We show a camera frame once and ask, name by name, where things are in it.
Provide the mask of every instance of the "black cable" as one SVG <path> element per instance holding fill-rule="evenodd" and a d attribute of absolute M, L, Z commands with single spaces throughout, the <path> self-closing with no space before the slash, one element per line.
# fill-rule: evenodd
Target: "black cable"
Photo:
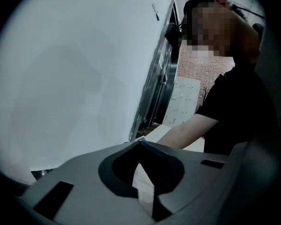
<path fill-rule="evenodd" d="M 179 28 L 179 27 L 181 27 L 181 26 L 182 26 L 182 23 L 179 24 L 179 25 L 174 26 L 174 28 Z"/>
<path fill-rule="evenodd" d="M 235 4 L 232 5 L 232 9 L 233 9 L 233 10 L 234 10 L 234 9 L 242 9 L 242 10 L 244 10 L 244 11 L 247 11 L 247 12 L 249 12 L 249 13 L 252 13 L 252 14 L 254 14 L 254 15 L 256 15 L 256 16 L 261 17 L 262 19 L 264 19 L 264 16 L 261 16 L 261 15 L 259 15 L 259 14 L 257 14 L 257 13 L 254 13 L 254 12 L 251 12 L 250 10 L 248 10 L 248 9 L 246 9 L 246 8 L 239 7 L 239 6 L 235 5 Z"/>

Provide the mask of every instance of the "black slot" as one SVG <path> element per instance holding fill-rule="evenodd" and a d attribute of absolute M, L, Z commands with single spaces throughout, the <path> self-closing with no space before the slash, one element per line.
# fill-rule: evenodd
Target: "black slot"
<path fill-rule="evenodd" d="M 34 210 L 53 220 L 55 214 L 65 201 L 73 185 L 60 181 L 35 207 Z"/>
<path fill-rule="evenodd" d="M 201 162 L 201 164 L 204 164 L 204 165 L 207 165 L 207 166 L 210 166 L 210 167 L 215 167 L 215 168 L 222 168 L 225 163 L 204 159 Z"/>

